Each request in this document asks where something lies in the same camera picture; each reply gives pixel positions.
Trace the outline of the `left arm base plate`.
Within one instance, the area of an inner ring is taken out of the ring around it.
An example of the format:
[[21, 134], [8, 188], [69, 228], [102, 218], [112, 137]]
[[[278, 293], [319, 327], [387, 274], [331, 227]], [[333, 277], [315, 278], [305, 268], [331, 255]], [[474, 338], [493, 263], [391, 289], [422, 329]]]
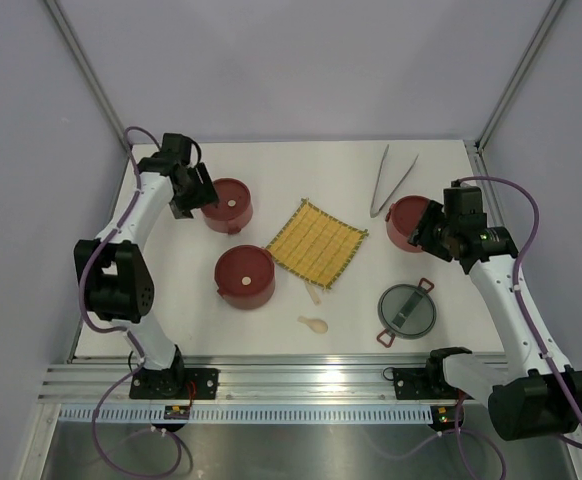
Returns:
[[214, 368], [146, 370], [133, 375], [129, 397], [133, 400], [215, 400], [219, 371]]

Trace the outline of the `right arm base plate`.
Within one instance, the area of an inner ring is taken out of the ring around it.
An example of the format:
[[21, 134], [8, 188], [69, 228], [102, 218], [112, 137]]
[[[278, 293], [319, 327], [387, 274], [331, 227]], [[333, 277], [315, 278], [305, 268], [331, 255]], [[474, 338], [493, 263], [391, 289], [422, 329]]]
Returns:
[[457, 400], [460, 390], [440, 372], [425, 367], [386, 367], [381, 376], [393, 385], [397, 400]]

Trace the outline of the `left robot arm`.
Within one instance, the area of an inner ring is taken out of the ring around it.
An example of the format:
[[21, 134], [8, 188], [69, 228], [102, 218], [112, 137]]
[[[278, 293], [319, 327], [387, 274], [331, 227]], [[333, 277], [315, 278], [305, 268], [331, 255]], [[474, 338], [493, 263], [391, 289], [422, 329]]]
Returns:
[[99, 334], [118, 333], [137, 365], [130, 396], [194, 399], [203, 375], [185, 366], [182, 353], [152, 312], [155, 286], [143, 250], [164, 209], [175, 219], [218, 202], [200, 145], [179, 133], [156, 140], [157, 150], [130, 160], [135, 187], [123, 212], [91, 240], [74, 247], [82, 321]]

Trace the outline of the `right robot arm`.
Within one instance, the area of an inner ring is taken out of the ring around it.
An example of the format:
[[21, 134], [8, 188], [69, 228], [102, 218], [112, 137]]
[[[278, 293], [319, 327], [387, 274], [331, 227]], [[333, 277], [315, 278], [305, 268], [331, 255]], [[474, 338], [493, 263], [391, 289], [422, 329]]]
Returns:
[[552, 339], [526, 281], [518, 248], [504, 227], [490, 227], [473, 177], [453, 181], [431, 200], [408, 242], [457, 262], [480, 293], [504, 348], [508, 369], [495, 370], [464, 347], [431, 351], [425, 384], [437, 396], [462, 392], [487, 408], [505, 441], [553, 436], [582, 450], [582, 370]]

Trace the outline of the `metal tongs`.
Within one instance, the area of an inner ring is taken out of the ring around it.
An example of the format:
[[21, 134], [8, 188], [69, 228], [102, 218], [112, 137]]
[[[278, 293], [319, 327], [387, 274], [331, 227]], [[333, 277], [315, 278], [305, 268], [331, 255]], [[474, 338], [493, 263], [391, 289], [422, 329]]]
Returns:
[[369, 215], [377, 218], [406, 182], [419, 160], [415, 151], [395, 152], [390, 144], [384, 148], [372, 189]]

